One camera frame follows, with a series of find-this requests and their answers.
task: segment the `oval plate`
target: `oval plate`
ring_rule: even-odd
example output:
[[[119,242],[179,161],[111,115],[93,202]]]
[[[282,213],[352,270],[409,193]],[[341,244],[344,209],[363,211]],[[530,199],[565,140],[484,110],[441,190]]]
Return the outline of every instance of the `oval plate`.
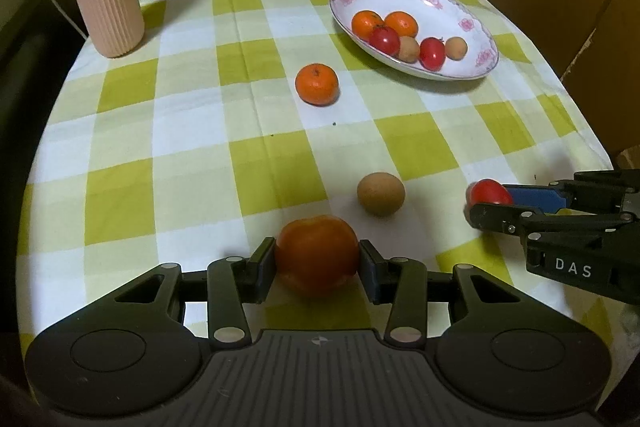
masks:
[[[404,73],[432,80],[475,80],[486,76],[498,64],[498,49],[489,31],[466,7],[454,0],[329,0],[331,12],[342,29],[372,57]],[[407,64],[379,52],[351,31],[351,19],[361,10],[372,10],[383,19],[404,11],[418,23],[418,42],[427,37],[447,40],[462,37],[469,51],[460,61],[447,58],[440,71],[428,71],[417,61]]]

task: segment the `brown egg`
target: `brown egg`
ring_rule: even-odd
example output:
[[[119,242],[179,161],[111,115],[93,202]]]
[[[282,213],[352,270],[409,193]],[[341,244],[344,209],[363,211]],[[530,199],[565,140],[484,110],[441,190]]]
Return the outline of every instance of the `brown egg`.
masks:
[[[413,64],[420,56],[420,44],[413,38],[403,36],[400,37],[400,51],[398,58],[403,62]]]
[[[404,203],[404,185],[392,174],[374,172],[358,183],[358,201],[374,216],[390,216]]]
[[[447,39],[444,44],[444,50],[451,60],[462,60],[468,51],[465,39],[462,37],[452,37]]]

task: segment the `table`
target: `table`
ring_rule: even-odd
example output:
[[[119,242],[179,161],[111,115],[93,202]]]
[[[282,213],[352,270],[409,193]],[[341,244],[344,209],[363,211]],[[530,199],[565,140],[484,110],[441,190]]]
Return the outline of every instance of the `table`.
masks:
[[[24,195],[17,257],[23,347],[57,320],[165,262],[203,270],[248,256],[287,222],[334,214],[384,257],[429,269],[473,263],[587,325],[609,345],[609,389],[640,346],[638,316],[609,299],[529,274],[519,241],[471,229],[470,182],[547,184],[609,159],[532,42],[487,0],[464,3],[494,35],[498,67],[473,82],[405,76],[364,54],[328,0],[143,0],[146,36],[117,59],[91,42],[70,70]],[[337,72],[330,107],[297,97],[298,70]],[[367,216],[355,197],[373,171],[398,175],[404,207]],[[326,301],[277,282],[269,328],[381,327],[353,281]],[[206,306],[185,324],[206,336]],[[430,305],[430,335],[448,325]]]

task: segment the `red tomato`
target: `red tomato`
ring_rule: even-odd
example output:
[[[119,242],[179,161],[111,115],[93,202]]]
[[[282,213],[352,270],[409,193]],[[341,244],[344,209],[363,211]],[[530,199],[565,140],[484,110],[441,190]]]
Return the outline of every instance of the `red tomato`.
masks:
[[[320,297],[345,284],[358,269],[358,238],[334,216],[297,219],[282,229],[275,261],[280,279],[307,297]]]
[[[369,36],[369,44],[386,55],[395,57],[400,51],[400,37],[389,26],[378,26]]]
[[[436,37],[429,37],[420,43],[420,63],[425,70],[439,71],[447,54],[444,42]]]
[[[480,180],[469,192],[469,204],[499,203],[513,204],[509,191],[495,180]]]

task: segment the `tablecloth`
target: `tablecloth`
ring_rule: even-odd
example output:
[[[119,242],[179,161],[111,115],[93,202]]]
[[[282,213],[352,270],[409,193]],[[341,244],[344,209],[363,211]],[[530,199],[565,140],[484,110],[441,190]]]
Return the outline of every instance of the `tablecloth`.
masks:
[[[463,216],[465,189],[480,178],[547,184],[608,169],[609,159],[532,42],[487,0],[458,1],[500,51],[480,81],[420,80],[383,66],[340,31],[328,0],[143,0],[146,35],[135,51],[109,60],[88,41],[24,195],[23,346],[159,263],[203,270],[248,256],[293,219],[334,214],[384,257],[441,271],[476,264],[587,325],[612,351],[615,384],[640,345],[633,309],[529,274],[517,238],[481,234]],[[337,72],[334,105],[296,95],[296,73],[312,62]],[[374,171],[406,187],[406,203],[387,219],[356,201],[358,181]],[[388,314],[356,280],[325,301],[276,282],[246,310],[254,333],[381,327]],[[430,305],[430,335],[448,323],[446,307]],[[185,324],[206,336],[206,306],[189,305]]]

